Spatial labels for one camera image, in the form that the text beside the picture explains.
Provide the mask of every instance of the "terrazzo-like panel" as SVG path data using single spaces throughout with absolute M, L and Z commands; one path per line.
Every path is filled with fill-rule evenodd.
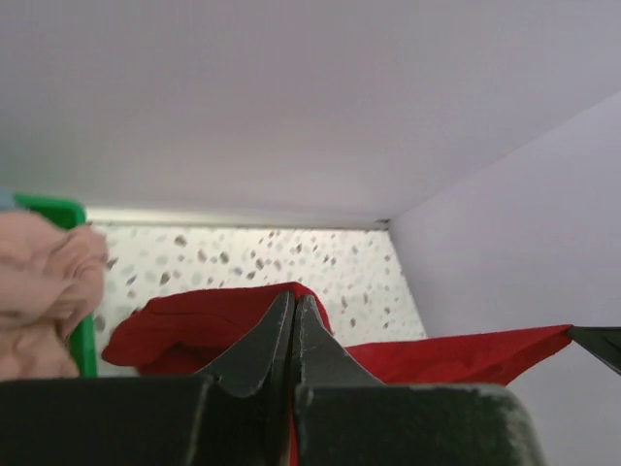
M 344 346 L 425 338 L 385 231 L 95 225 L 108 237 L 98 353 L 150 298 L 190 289 L 300 282 L 313 289 Z M 100 375 L 132 374 L 99 361 Z

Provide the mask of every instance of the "black plastic object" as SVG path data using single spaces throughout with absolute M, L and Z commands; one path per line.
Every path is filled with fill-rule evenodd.
M 0 383 L 0 465 L 281 466 L 294 420 L 301 466 L 543 464 L 507 390 L 385 386 L 284 292 L 193 376 Z
M 621 375 L 621 327 L 572 327 L 568 336 Z
M 300 466 L 543 466 L 529 417 L 502 387 L 296 390 Z
M 202 377 L 0 383 L 0 464 L 199 464 L 211 387 Z

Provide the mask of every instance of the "white panel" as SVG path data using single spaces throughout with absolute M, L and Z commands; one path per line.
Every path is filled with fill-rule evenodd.
M 390 222 L 430 335 L 621 326 L 621 93 Z M 551 466 L 621 458 L 621 378 L 576 344 L 509 387 Z
M 98 353 L 112 331 L 157 296 L 190 289 L 299 282 L 326 308 L 344 346 L 425 338 L 386 231 L 97 225 L 108 236 Z M 99 361 L 99 374 L 132 371 Z
M 0 184 L 391 217 L 618 90 L 614 0 L 4 0 Z

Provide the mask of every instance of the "red fabric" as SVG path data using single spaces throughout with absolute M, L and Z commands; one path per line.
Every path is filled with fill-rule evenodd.
M 495 383 L 507 385 L 567 346 L 571 325 L 371 343 L 347 351 L 385 383 Z
M 319 298 L 299 283 L 201 289 L 148 301 L 116 328 L 102 357 L 143 375 L 192 374 L 242 338 L 283 291 L 314 296 L 332 332 Z
M 297 299 L 314 296 L 330 331 L 325 308 L 299 283 L 206 289 L 151 299 L 144 309 L 119 325 L 102 356 L 112 364 L 134 366 L 143 375 L 194 373 L 242 338 L 285 290 L 294 291 Z M 506 385 L 568 345 L 572 341 L 566 335 L 570 327 L 375 343 L 347 351 L 385 383 Z M 290 464 L 298 464 L 293 440 Z

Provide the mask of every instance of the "pink towel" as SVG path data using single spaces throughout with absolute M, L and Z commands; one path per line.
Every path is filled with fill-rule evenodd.
M 105 238 L 0 213 L 0 379 L 77 374 L 64 341 L 101 302 Z

